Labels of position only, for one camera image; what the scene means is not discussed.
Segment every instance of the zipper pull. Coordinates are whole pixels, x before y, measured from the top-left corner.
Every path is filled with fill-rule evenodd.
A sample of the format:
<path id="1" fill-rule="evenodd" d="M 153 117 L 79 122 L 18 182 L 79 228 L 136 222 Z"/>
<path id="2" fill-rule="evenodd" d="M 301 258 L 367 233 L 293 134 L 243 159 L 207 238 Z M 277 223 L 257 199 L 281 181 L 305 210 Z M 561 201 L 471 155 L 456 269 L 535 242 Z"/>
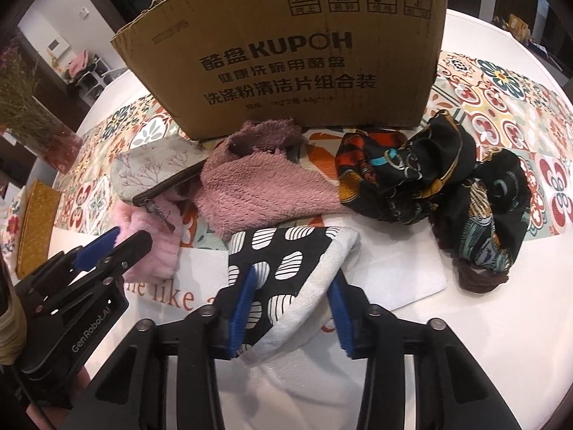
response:
<path id="1" fill-rule="evenodd" d="M 167 219 L 167 216 L 165 216 L 165 213 L 163 213 L 163 211 L 159 208 L 159 206 L 152 199 L 147 199 L 143 205 L 149 213 L 154 213 L 159 218 L 161 218 L 161 221 L 163 223 L 165 223 L 165 226 L 167 226 L 167 228 L 168 228 L 168 230 L 170 230 L 170 232 L 173 233 L 175 231 L 175 225 Z"/>

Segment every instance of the patterned tablecloth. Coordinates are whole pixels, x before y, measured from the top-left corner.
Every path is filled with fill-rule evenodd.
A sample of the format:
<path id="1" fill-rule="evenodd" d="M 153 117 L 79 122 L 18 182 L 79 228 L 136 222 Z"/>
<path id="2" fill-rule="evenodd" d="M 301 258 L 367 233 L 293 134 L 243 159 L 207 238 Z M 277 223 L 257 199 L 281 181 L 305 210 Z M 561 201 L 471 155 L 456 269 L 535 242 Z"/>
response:
<path id="1" fill-rule="evenodd" d="M 422 126 L 440 109 L 447 109 L 474 137 L 478 159 L 491 147 L 509 148 L 519 156 L 532 194 L 525 240 L 573 229 L 573 113 L 557 93 L 491 62 L 442 51 Z M 337 183 L 333 156 L 348 130 L 354 129 L 307 131 L 299 163 Z M 54 226 L 104 233 L 116 199 L 110 182 L 115 155 L 170 134 L 186 137 L 151 95 L 122 106 L 88 131 L 71 172 L 59 175 L 54 184 L 62 192 Z M 220 140 L 205 146 L 213 148 Z M 191 203 L 183 223 L 181 247 L 225 248 Z"/>

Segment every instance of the vase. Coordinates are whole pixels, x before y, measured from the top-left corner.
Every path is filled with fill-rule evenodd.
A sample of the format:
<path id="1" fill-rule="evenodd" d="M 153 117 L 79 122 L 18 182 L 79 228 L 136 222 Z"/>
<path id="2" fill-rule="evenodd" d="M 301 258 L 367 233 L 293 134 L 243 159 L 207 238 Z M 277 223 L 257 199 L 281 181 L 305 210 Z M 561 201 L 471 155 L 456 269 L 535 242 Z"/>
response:
<path id="1" fill-rule="evenodd" d="M 82 138 L 35 97 L 27 110 L 28 114 L 22 118 L 24 127 L 8 131 L 36 157 L 67 174 L 80 153 Z"/>

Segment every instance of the blue gripper pad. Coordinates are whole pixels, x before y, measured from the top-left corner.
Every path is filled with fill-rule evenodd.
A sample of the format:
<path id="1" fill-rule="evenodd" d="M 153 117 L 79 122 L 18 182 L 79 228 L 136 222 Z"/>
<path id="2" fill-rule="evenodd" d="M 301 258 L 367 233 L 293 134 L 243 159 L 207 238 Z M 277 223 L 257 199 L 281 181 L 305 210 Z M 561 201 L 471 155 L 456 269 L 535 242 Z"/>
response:
<path id="1" fill-rule="evenodd" d="M 327 296 L 332 318 L 334 319 L 334 326 L 336 326 L 336 332 L 338 333 L 340 347 L 346 351 L 348 356 L 351 356 L 356 349 L 354 344 L 354 327 L 352 326 L 352 320 L 345 304 L 345 298 L 342 293 L 338 275 L 328 288 Z"/>
<path id="2" fill-rule="evenodd" d="M 231 318 L 228 320 L 228 344 L 229 357 L 235 357 L 243 343 L 245 329 L 249 320 L 250 308 L 253 304 L 254 292 L 257 290 L 257 272 L 251 267 L 247 272 L 245 281 L 242 283 L 241 292 Z"/>
<path id="3" fill-rule="evenodd" d="M 118 235 L 119 226 L 116 226 L 90 242 L 76 256 L 74 268 L 80 272 L 93 270 L 97 263 L 112 251 Z"/>

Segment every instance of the orange and black fabric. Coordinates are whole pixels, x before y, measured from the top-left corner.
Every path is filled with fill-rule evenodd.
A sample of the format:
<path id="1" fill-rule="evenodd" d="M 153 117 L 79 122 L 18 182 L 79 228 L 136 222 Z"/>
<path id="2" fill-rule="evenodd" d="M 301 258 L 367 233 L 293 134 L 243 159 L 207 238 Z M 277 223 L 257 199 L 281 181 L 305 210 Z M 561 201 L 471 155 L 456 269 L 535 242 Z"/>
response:
<path id="1" fill-rule="evenodd" d="M 488 149 L 476 162 L 474 139 L 442 110 L 410 140 L 393 130 L 345 134 L 336 169 L 340 201 L 353 211 L 406 225 L 429 216 L 440 247 L 458 259 L 464 289 L 507 281 L 531 203 L 511 151 Z"/>

